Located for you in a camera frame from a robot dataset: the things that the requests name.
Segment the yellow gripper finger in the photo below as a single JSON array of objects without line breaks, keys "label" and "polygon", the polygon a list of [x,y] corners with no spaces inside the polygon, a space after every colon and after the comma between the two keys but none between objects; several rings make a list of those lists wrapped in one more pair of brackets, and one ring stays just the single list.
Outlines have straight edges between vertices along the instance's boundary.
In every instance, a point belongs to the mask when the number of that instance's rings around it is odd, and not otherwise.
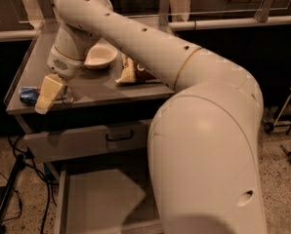
[{"label": "yellow gripper finger", "polygon": [[46,75],[43,79],[35,111],[46,114],[55,103],[65,102],[66,82],[58,74]]}]

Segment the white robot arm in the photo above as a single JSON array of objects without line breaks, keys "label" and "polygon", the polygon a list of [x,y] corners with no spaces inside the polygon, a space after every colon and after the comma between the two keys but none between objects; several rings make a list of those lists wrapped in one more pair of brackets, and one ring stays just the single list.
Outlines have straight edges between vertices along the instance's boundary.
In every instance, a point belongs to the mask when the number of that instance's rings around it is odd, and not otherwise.
[{"label": "white robot arm", "polygon": [[44,114],[105,39],[175,91],[152,119],[148,167],[165,234],[268,234],[255,78],[200,46],[116,14],[109,0],[54,0],[61,25],[35,105]]}]

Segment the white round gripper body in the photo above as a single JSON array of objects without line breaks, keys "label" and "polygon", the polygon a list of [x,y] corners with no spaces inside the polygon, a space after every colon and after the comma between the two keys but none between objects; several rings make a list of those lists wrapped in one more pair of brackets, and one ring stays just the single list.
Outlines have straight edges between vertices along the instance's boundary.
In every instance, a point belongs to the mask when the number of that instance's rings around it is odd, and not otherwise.
[{"label": "white round gripper body", "polygon": [[84,63],[84,51],[79,48],[53,46],[47,59],[49,68],[64,80],[71,80]]}]

